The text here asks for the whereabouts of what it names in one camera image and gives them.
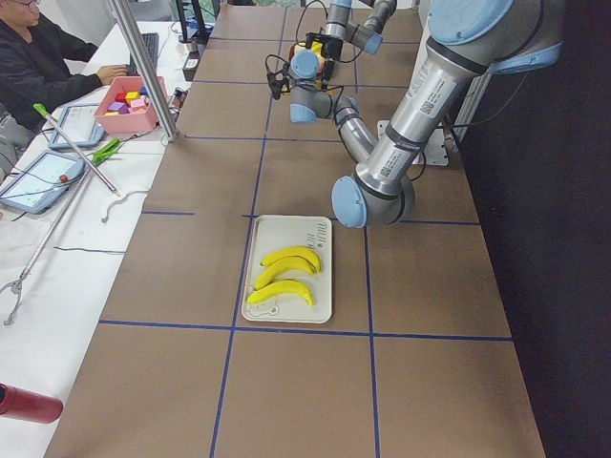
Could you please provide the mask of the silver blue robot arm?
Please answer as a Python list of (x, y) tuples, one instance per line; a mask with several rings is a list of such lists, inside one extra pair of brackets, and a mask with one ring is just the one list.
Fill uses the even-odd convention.
[(327, 9), (327, 20), (322, 32), (309, 32), (305, 47), (313, 50), (315, 43), (321, 45), (320, 55), (325, 60), (339, 61), (345, 43), (362, 52), (376, 54), (382, 44), (382, 32), (394, 15), (397, 2), (394, 0), (363, 1), (371, 7), (364, 23), (351, 20), (352, 2), (332, 0)]
[(558, 60), (565, 13), (562, 1), (433, 1), (426, 59), (384, 133), (375, 138), (355, 100), (326, 88), (343, 44), (369, 54), (379, 50), (396, 4), (373, 1), (371, 7), (366, 22), (357, 25), (349, 20), (349, 1), (331, 2), (324, 33), (306, 37), (308, 44), (322, 44), (321, 53), (305, 48), (283, 69), (291, 121), (331, 119), (356, 162), (351, 176), (335, 182), (331, 201), (335, 217), (357, 228), (392, 224), (408, 214), (414, 191), (407, 171), (474, 78), (529, 72)]

